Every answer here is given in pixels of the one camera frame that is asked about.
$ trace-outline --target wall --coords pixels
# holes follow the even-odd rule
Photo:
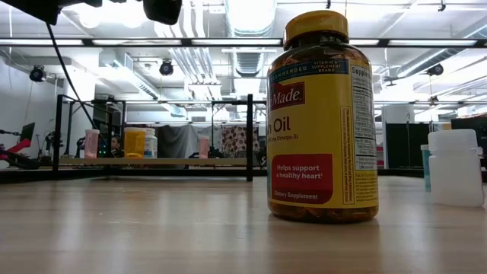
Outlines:
[[[76,92],[78,93],[81,100],[93,100],[94,99],[94,90],[95,90],[95,83],[96,79],[90,76],[87,73],[71,70],[69,72],[69,76],[75,86]],[[74,99],[76,99],[75,93],[69,86],[68,82],[65,81],[63,92],[65,95],[68,95]],[[73,109],[77,109],[79,104],[74,105]],[[86,107],[90,117],[93,117],[93,108]],[[68,113],[69,113],[69,105],[65,104],[62,108],[62,125],[61,125],[61,133],[62,133],[62,141],[63,144],[66,144],[67,139],[67,131],[68,131]],[[90,120],[87,118],[86,113],[80,108],[78,111],[75,112],[72,116],[72,126],[71,126],[71,142],[69,146],[69,154],[75,155],[76,154],[76,141],[78,141],[81,137],[84,137],[86,129],[92,129]],[[61,155],[65,152],[65,147],[61,148]]]
[[[4,60],[0,59],[0,129],[20,132],[23,125],[36,123],[32,146],[21,152],[33,158],[37,156],[39,146],[36,134],[39,135],[42,144],[44,135],[54,130],[55,112],[53,84],[33,83],[28,74],[7,66]],[[6,148],[15,145],[17,140],[18,137],[13,135],[0,135],[0,143],[5,144]],[[5,161],[0,161],[0,168],[7,166]]]

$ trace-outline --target table surface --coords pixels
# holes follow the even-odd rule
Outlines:
[[[381,177],[356,225],[269,214],[266,179],[0,185],[2,273],[487,273],[484,208],[432,205],[423,181]]]

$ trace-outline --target pink container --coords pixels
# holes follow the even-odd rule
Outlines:
[[[210,151],[210,138],[208,136],[199,137],[199,158],[208,158],[208,152]]]
[[[98,135],[100,130],[87,129],[84,139],[84,158],[95,159],[98,154]]]

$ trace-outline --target nature made logo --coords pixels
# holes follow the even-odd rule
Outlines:
[[[271,110],[304,104],[304,82],[285,86],[279,83],[273,83],[271,85],[270,103]]]

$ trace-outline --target red label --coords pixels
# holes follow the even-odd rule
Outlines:
[[[333,157],[277,155],[272,159],[271,197],[279,201],[324,204],[333,194]]]
[[[304,104],[304,82],[285,86],[273,83],[271,85],[270,100],[271,110]]]

